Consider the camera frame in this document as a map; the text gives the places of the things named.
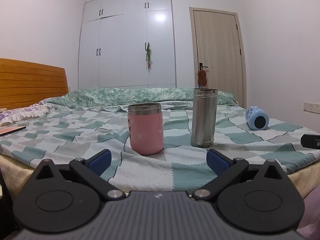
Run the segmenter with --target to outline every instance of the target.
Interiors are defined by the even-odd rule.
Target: gray ribbed panel
[[[210,203],[192,200],[185,192],[132,192],[108,202],[83,228],[60,235],[23,231],[15,240],[302,240],[295,232],[256,236],[226,224]]]

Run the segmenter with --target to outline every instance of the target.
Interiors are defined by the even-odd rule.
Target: wall socket
[[[303,111],[320,114],[320,104],[303,103]]]

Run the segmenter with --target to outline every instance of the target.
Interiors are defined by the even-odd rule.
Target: pink thermos
[[[163,149],[161,105],[142,103],[128,106],[129,137],[132,150],[152,155]]]

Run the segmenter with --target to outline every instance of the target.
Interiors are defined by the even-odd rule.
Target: door frame
[[[245,71],[245,60],[244,60],[244,47],[242,42],[242,35],[241,35],[241,29],[239,24],[239,18],[238,14],[235,12],[228,12],[228,11],[220,11],[220,10],[214,10],[214,9],[206,9],[206,8],[194,8],[189,7],[190,10],[190,20],[191,20],[191,32],[192,32],[192,44],[193,44],[193,58],[194,58],[194,70],[195,70],[195,87],[198,87],[197,82],[197,74],[198,74],[198,49],[197,49],[197,38],[196,38],[196,23],[195,23],[195,17],[194,17],[194,11],[202,11],[202,12],[214,12],[214,13],[221,13],[221,14],[228,14],[233,15],[236,20],[236,24],[238,27],[238,37],[239,37],[239,45],[241,49],[241,63],[242,63],[242,87],[243,87],[243,102],[239,102],[243,108],[246,108],[247,106],[247,81],[246,81],[246,71]]]

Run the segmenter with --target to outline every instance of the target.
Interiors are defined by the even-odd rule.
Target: green checkered blanket
[[[269,129],[251,131],[239,106],[218,106],[214,148],[233,159],[262,164],[276,159],[287,173],[318,161],[319,150],[303,148],[300,138],[313,131],[270,119]],[[42,159],[65,164],[90,158],[103,149],[112,153],[111,166],[101,175],[114,186],[130,190],[194,189],[216,175],[206,164],[206,149],[190,145],[192,110],[163,110],[164,149],[145,157],[130,148],[127,113],[55,110],[38,119],[20,121],[26,130],[0,137],[0,153],[31,167]]]

